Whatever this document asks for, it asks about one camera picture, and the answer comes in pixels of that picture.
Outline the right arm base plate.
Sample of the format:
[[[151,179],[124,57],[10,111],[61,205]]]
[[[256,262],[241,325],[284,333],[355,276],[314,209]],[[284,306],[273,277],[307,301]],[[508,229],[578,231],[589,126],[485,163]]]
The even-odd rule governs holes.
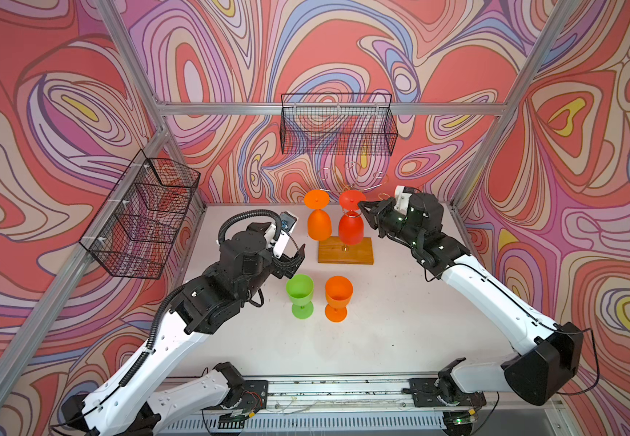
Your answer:
[[[401,392],[411,396],[416,408],[466,408],[481,409],[487,405],[487,400],[482,392],[455,393],[446,398],[440,389],[440,382],[436,377],[411,378],[409,386],[402,388]]]

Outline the green wine glass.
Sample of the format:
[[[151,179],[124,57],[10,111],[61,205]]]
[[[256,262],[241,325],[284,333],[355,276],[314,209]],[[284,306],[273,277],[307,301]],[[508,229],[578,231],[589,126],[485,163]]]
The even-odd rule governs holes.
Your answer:
[[[286,290],[292,303],[292,314],[300,320],[311,317],[314,312],[313,280],[305,274],[296,274],[287,281]]]

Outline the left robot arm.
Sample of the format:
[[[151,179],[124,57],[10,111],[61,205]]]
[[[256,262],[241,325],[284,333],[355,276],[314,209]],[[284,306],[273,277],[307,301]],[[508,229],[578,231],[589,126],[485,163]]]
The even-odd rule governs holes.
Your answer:
[[[200,378],[164,389],[162,383],[190,352],[246,305],[264,305],[267,279],[292,278],[305,259],[299,246],[284,250],[298,223],[294,214],[256,209],[229,218],[218,230],[220,259],[161,302],[149,337],[130,361],[95,391],[62,404],[62,421],[49,428],[85,435],[156,435],[194,412],[238,409],[250,415],[263,401],[231,363]]]

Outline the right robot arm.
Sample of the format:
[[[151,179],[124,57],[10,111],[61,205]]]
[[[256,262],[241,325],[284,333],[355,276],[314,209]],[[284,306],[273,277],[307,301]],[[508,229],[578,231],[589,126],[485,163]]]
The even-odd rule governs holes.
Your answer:
[[[486,270],[471,251],[442,230],[444,208],[433,194],[400,186],[394,196],[359,201],[358,210],[381,239],[409,249],[428,279],[467,298],[509,341],[504,357],[458,358],[438,373],[444,403],[479,392],[514,392],[542,406],[578,373],[584,330],[558,323],[521,300]]]

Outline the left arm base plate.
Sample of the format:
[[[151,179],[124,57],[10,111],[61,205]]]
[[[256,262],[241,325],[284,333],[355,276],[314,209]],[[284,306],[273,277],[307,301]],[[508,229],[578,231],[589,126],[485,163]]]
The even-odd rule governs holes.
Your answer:
[[[249,420],[266,408],[268,393],[266,379],[247,380],[240,388],[231,389],[219,405],[201,412],[205,429],[210,435],[239,435]]]

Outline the orange wine glass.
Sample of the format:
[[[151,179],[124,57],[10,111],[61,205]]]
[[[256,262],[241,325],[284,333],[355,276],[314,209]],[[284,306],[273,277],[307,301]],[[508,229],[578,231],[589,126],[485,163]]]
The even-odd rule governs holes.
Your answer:
[[[308,218],[308,234],[315,241],[331,237],[332,224],[325,208],[329,205],[329,194],[323,190],[311,190],[305,196],[305,205],[311,210]]]
[[[327,280],[325,296],[327,306],[325,316],[333,323],[341,323],[348,316],[348,305],[353,296],[351,281],[343,276],[334,276]]]

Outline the red wine glass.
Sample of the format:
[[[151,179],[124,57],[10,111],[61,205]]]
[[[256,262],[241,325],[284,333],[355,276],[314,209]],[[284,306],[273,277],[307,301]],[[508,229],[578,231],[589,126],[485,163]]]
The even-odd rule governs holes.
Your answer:
[[[366,200],[360,191],[348,190],[340,196],[343,216],[338,224],[338,237],[344,245],[358,245],[364,237],[364,223],[358,204]]]

